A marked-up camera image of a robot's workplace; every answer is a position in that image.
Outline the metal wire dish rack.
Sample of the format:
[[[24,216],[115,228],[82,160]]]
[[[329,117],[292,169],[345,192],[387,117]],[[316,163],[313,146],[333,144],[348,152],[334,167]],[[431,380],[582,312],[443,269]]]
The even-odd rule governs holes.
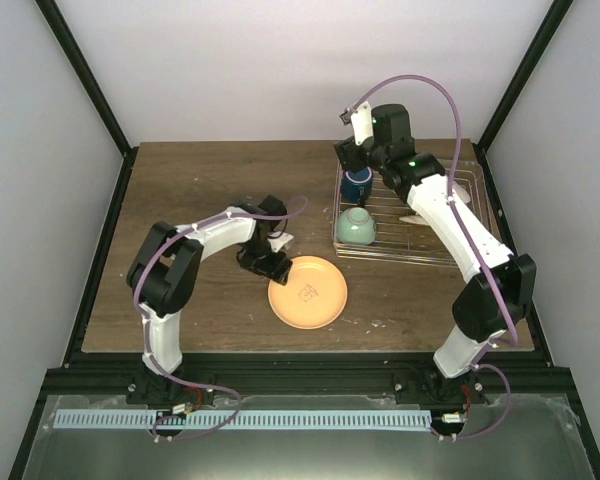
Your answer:
[[[455,182],[466,192],[467,207],[481,224],[496,238],[500,238],[482,167],[475,160],[460,160]],[[370,197],[365,208],[376,224],[376,236],[369,245],[342,242],[337,229],[332,229],[336,255],[342,258],[381,260],[415,265],[454,268],[456,263],[442,241],[425,225],[403,222],[413,213],[388,189],[379,174],[373,178]]]

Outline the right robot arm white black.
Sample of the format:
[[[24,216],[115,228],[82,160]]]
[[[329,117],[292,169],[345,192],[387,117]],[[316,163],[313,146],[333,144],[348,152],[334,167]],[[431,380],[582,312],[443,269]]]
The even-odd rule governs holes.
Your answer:
[[[455,326],[435,352],[436,370],[424,378],[427,396],[438,403],[460,390],[459,376],[475,366],[504,334],[531,310],[536,265],[498,240],[456,192],[451,169],[431,153],[418,152],[410,117],[399,104],[371,107],[363,102],[342,115],[353,129],[335,145],[341,167],[366,168],[422,217],[458,266],[465,287],[452,305]]]

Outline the orange woven-pattern plate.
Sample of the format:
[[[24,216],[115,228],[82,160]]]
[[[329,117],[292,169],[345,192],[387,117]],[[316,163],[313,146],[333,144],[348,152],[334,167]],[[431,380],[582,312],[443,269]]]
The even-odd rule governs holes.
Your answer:
[[[411,224],[411,225],[419,225],[419,226],[428,226],[429,225],[429,223],[422,216],[420,216],[418,214],[409,214],[409,215],[401,216],[399,218],[399,220],[403,223]]]

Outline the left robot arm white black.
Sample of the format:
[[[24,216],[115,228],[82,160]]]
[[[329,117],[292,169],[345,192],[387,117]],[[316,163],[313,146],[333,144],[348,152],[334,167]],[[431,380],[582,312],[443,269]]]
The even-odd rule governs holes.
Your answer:
[[[293,216],[285,203],[267,196],[257,205],[231,205],[209,218],[183,225],[157,222],[149,230],[126,277],[141,315],[142,360],[154,374],[150,393],[161,403],[176,402],[184,392],[180,316],[191,299],[199,268],[208,257],[239,248],[240,268],[279,285],[287,283],[292,260],[284,249],[293,239],[278,230]]]

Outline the light green ceramic bowl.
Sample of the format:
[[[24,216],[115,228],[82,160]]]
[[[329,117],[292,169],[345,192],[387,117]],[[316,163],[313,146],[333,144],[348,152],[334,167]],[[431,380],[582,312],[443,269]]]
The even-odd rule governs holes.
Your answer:
[[[340,243],[367,246],[376,240],[376,235],[376,222],[362,207],[348,208],[336,220],[336,239]]]

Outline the floral patterned orange-rim plate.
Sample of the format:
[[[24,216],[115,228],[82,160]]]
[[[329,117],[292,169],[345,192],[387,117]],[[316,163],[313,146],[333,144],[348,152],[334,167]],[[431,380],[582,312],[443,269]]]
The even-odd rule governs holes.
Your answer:
[[[452,187],[453,195],[460,199],[464,204],[470,204],[472,201],[471,195],[458,183],[454,183]]]

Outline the dark blue mug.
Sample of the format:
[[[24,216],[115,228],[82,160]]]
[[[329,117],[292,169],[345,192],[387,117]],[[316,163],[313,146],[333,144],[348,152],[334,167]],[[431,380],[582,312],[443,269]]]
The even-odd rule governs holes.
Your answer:
[[[341,199],[349,204],[364,207],[371,195],[373,171],[363,168],[360,171],[345,171],[340,183]]]

